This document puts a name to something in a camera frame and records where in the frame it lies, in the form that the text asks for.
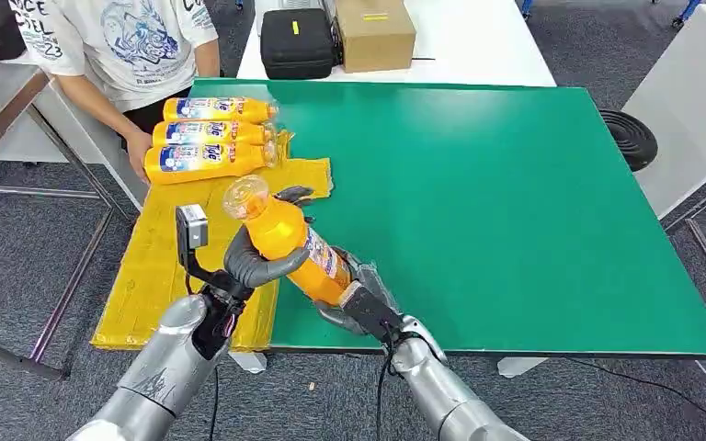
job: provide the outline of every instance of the yellow label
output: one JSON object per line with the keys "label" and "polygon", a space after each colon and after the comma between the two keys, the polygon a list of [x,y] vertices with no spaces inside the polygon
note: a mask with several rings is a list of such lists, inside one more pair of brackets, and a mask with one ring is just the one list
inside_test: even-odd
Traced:
{"label": "yellow label", "polygon": [[388,13],[383,12],[382,14],[364,14],[361,16],[364,21],[383,21],[388,19]]}

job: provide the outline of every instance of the black shorts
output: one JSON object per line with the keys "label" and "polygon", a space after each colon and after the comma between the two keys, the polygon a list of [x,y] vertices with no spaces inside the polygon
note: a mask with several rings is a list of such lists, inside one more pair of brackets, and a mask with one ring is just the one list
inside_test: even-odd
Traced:
{"label": "black shorts", "polygon": [[148,106],[127,110],[123,112],[123,115],[142,129],[143,132],[152,135],[155,125],[164,120],[164,103],[166,100],[169,98],[184,98],[188,96],[189,92],[190,87],[167,96],[164,99],[160,99]]}

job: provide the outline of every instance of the bottle label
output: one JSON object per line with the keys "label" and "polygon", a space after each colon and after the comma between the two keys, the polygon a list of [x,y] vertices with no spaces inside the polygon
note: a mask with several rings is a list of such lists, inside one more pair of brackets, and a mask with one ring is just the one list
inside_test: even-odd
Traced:
{"label": "bottle label", "polygon": [[165,172],[184,172],[199,170],[202,163],[219,163],[223,156],[233,157],[229,152],[233,146],[227,145],[225,149],[220,144],[204,144],[199,148],[196,145],[168,145],[161,149],[161,170]]}
{"label": "bottle label", "polygon": [[203,142],[203,122],[173,122],[166,127],[166,140],[174,144]]}
{"label": "bottle label", "polygon": [[176,113],[181,118],[215,119],[233,112],[242,114],[244,104],[242,98],[180,98]]}
{"label": "bottle label", "polygon": [[310,259],[320,266],[329,277],[334,278],[336,276],[337,259],[339,257],[312,228],[307,229],[307,242],[304,243],[304,248],[310,250]]}

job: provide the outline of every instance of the white t-shirt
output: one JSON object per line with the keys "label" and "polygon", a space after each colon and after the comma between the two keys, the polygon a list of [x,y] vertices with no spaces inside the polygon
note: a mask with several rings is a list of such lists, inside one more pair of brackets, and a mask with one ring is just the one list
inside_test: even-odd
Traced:
{"label": "white t-shirt", "polygon": [[51,74],[83,75],[85,58],[120,111],[193,82],[193,50],[218,38],[204,0],[9,0],[28,51]]}

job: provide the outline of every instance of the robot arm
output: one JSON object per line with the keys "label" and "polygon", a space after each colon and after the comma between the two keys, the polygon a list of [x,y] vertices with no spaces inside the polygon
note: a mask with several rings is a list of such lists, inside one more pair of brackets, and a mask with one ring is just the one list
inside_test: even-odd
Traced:
{"label": "robot arm", "polygon": [[[209,272],[194,255],[207,242],[203,211],[198,206],[180,207],[176,218],[180,263],[207,283],[199,294],[177,300],[166,310],[115,393],[69,441],[164,439],[226,352],[255,285],[289,274],[308,255],[298,249],[283,261],[267,262],[249,236],[240,232],[226,253],[228,272]],[[346,289],[339,307],[321,305],[319,313],[350,332],[371,334],[389,349],[394,370],[407,381],[438,439],[529,441],[497,418],[446,366],[445,354],[431,333],[397,310],[374,266],[361,265],[351,254],[337,251],[350,263],[356,281]]]}
{"label": "robot arm", "polygon": [[115,393],[69,441],[164,439],[226,352],[221,345],[208,359],[194,345],[194,334],[209,317],[207,302],[205,294],[188,296],[166,310]]}
{"label": "robot arm", "polygon": [[415,317],[388,305],[374,267],[353,261],[354,281],[340,307],[391,352],[393,369],[410,386],[413,398],[438,440],[529,441],[500,420],[447,366],[448,359],[429,330]]}

